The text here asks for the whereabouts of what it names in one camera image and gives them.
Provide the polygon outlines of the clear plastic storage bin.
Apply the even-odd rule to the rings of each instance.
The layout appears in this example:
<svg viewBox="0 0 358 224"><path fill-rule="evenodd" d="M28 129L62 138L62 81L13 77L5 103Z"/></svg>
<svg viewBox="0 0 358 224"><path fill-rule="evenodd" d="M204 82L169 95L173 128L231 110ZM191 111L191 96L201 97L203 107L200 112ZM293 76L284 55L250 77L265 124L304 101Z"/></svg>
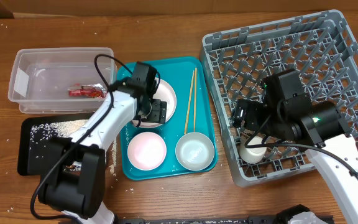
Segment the clear plastic storage bin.
<svg viewBox="0 0 358 224"><path fill-rule="evenodd" d="M94 66L98 54L114 55L107 47L22 49L12 67L8 99L25 114L96 111L102 98L70 96L69 91L104 84Z"/></svg>

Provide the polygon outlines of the grey round bowl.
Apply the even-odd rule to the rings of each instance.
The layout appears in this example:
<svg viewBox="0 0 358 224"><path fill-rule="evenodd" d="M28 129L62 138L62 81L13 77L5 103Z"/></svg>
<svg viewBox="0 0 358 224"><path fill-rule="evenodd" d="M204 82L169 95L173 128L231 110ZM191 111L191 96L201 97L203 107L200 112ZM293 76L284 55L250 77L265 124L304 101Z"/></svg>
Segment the grey round bowl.
<svg viewBox="0 0 358 224"><path fill-rule="evenodd" d="M192 132L182 136L175 148L177 161L182 167L191 171L207 168L215 156L215 148L209 137Z"/></svg>

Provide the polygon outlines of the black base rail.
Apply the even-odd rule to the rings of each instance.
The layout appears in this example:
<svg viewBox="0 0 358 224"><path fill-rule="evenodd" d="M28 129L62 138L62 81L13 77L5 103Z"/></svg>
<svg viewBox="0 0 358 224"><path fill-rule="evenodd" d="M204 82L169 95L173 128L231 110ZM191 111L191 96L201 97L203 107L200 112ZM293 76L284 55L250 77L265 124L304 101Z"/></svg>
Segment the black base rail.
<svg viewBox="0 0 358 224"><path fill-rule="evenodd" d="M194 218L145 220L143 218L117 218L118 224L287 224L322 223L335 224L333 216L316 216L308 207L299 204L275 215L251 215L245 218Z"/></svg>

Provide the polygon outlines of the right wooden chopstick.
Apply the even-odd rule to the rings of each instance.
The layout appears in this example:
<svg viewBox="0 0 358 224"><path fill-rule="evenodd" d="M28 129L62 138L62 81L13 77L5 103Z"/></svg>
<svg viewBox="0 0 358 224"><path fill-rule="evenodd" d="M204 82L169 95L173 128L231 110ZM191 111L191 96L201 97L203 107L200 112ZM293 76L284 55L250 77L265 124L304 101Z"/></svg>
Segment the right wooden chopstick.
<svg viewBox="0 0 358 224"><path fill-rule="evenodd" d="M194 71L193 132L196 132L197 74L198 74L198 68L196 67Z"/></svg>

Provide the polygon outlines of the teal serving tray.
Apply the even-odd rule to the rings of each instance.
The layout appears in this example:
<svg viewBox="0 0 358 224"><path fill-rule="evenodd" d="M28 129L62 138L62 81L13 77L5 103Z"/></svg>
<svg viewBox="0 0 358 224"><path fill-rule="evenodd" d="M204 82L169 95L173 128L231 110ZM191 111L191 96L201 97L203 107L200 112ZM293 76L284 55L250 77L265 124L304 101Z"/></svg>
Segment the teal serving tray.
<svg viewBox="0 0 358 224"><path fill-rule="evenodd" d="M184 136L186 111L190 92L191 77L197 67L197 102L196 102L196 132L210 138L215 148L212 163L203 171L211 170L218 161L213 120L209 105L208 90L204 80L203 68L200 61L194 57L179 57L163 60L148 61L161 74L162 80L168 82L174 89L177 97L177 107L171 119L156 128L140 128L136 122L129 123L121 130L122 169L125 175L132 180L147 180L175 175L192 174L180 165L175 155L175 147L179 139ZM143 132L158 134L167 146L167 155L163 163L154 170L143 171L136 169L129 161L127 148L134 136ZM188 132L193 131L193 112L189 115Z"/></svg>

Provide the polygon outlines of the spilled white rice pile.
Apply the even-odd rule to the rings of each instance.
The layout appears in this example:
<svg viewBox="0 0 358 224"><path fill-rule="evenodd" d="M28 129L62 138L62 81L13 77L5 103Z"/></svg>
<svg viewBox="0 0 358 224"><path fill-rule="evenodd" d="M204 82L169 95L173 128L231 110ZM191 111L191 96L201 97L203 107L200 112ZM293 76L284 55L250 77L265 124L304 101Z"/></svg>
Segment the spilled white rice pile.
<svg viewBox="0 0 358 224"><path fill-rule="evenodd" d="M87 119L61 121L54 123L36 124L30 129L30 143L38 144L52 137L67 138L71 133L80 129Z"/></svg>

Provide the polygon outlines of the wooden chopstick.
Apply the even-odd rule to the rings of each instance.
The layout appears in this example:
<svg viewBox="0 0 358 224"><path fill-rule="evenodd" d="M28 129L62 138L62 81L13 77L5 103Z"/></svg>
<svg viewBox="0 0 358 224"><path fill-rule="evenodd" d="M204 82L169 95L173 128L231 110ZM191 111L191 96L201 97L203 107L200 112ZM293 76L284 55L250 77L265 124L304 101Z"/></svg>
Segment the wooden chopstick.
<svg viewBox="0 0 358 224"><path fill-rule="evenodd" d="M188 105L187 105L187 111L186 111L184 135L187 134L187 130L188 130L188 120L189 120L189 115L190 115L190 106L191 106L191 99L192 99L192 92L193 92L193 85L194 85L194 77L195 77L195 70L193 70L192 77L191 77L191 85L190 85L190 92L189 92Z"/></svg>
<svg viewBox="0 0 358 224"><path fill-rule="evenodd" d="M193 132L196 132L197 74L198 74L198 68L196 67L194 71Z"/></svg>

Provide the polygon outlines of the red foil wrapper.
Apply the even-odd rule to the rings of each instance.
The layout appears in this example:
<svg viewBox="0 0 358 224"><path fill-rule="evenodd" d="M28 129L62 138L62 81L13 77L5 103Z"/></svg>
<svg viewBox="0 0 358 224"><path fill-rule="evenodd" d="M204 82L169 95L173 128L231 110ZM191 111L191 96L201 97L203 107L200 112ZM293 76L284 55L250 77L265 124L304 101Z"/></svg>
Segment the red foil wrapper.
<svg viewBox="0 0 358 224"><path fill-rule="evenodd" d="M68 95L87 98L105 98L107 91L102 84L81 85L79 83L68 88Z"/></svg>

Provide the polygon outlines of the black plastic tray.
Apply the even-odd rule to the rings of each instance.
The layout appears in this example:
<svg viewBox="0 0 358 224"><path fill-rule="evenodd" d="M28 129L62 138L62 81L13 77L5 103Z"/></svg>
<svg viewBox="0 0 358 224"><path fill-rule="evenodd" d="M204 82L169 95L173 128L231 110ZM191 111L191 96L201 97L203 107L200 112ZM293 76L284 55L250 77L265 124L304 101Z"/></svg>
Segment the black plastic tray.
<svg viewBox="0 0 358 224"><path fill-rule="evenodd" d="M22 176L39 175L42 173L43 162L47 154L44 144L47 140L40 141L38 144L30 143L30 129L33 125L89 119L91 115L92 113L64 114L25 119L21 125L17 173Z"/></svg>

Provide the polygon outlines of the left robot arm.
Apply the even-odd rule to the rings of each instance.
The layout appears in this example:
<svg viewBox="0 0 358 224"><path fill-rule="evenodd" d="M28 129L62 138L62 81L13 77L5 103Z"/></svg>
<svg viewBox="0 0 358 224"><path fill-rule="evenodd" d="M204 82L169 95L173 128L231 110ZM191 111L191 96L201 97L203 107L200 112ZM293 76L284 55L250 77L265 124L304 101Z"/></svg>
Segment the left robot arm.
<svg viewBox="0 0 358 224"><path fill-rule="evenodd" d="M130 77L109 86L103 104L84 126L45 143L45 168L30 201L35 218L42 218L35 212L38 200L72 223L114 223L113 212L103 204L106 151L133 120L165 123L167 104L154 98L159 84L157 69L137 62Z"/></svg>

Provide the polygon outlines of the grey dishwasher rack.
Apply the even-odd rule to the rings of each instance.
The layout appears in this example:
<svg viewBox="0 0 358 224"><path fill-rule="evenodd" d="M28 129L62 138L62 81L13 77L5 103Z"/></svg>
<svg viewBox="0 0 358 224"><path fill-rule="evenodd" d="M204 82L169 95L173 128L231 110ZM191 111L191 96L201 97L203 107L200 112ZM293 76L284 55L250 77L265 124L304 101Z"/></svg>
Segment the grey dishwasher rack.
<svg viewBox="0 0 358 224"><path fill-rule="evenodd" d="M308 172L313 165L295 147L268 149L256 164L238 148L247 136L232 126L240 98L262 101L260 81L295 68L313 102L335 102L356 139L358 150L358 43L340 11L329 10L207 34L201 62L213 99L233 182L240 187Z"/></svg>

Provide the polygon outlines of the white paper cup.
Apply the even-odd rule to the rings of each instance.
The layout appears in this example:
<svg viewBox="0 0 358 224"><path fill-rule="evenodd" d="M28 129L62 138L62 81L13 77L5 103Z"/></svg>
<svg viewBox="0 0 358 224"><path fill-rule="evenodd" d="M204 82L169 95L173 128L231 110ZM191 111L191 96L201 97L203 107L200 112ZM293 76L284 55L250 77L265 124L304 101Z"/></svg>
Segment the white paper cup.
<svg viewBox="0 0 358 224"><path fill-rule="evenodd" d="M247 139L242 138L241 144L239 146L239 155L243 161L249 164L255 164L260 162L267 151L266 147L257 147L257 148L246 148L245 143Z"/></svg>

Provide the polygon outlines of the left wooden chopstick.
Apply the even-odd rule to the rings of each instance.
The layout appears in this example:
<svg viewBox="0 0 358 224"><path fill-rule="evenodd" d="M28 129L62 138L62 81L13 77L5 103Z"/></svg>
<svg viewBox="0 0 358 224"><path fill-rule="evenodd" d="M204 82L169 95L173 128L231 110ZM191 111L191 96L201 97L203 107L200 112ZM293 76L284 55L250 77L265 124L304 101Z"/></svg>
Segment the left wooden chopstick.
<svg viewBox="0 0 358 224"><path fill-rule="evenodd" d="M187 105L187 111L186 111L184 135L187 134L187 130L188 130L188 120L189 120L189 115L190 115L190 106L191 106L191 99L192 99L192 92L193 92L193 85L194 85L194 77L195 77L195 70L193 70L192 77L191 77L191 85L190 85L190 92L189 92L188 105Z"/></svg>

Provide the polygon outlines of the white round plate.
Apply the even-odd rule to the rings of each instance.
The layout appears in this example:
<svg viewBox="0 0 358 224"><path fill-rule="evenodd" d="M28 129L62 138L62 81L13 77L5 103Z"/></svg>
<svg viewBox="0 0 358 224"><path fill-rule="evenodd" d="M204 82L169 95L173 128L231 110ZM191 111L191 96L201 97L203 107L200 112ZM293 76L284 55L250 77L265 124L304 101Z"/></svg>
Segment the white round plate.
<svg viewBox="0 0 358 224"><path fill-rule="evenodd" d="M154 98L160 99L161 101L167 102L167 113L166 113L166 123L173 116L176 107L177 107L177 97L174 89L171 85L165 80L161 80L157 92L154 94ZM160 123L144 123L141 122L140 128L156 128L161 126Z"/></svg>

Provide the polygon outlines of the pink bowl with rice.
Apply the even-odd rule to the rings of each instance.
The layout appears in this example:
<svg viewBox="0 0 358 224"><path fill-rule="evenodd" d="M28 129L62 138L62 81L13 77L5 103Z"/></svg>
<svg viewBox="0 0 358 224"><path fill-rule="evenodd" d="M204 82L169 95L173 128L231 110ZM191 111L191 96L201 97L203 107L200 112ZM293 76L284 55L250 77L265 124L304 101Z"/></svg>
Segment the pink bowl with rice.
<svg viewBox="0 0 358 224"><path fill-rule="evenodd" d="M127 148L130 163L139 170L149 171L160 166L167 155L165 141L156 133L143 132L132 138Z"/></svg>

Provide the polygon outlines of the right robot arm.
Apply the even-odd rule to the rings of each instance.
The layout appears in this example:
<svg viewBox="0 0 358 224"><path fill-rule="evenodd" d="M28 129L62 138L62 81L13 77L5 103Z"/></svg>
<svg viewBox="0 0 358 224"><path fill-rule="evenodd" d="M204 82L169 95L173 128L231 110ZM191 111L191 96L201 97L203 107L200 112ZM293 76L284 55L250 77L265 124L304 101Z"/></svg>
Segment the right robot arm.
<svg viewBox="0 0 358 224"><path fill-rule="evenodd" d="M239 99L235 128L252 130L244 149L297 147L316 167L348 223L358 223L358 150L340 109L331 101L313 104L291 68L263 78L263 102Z"/></svg>

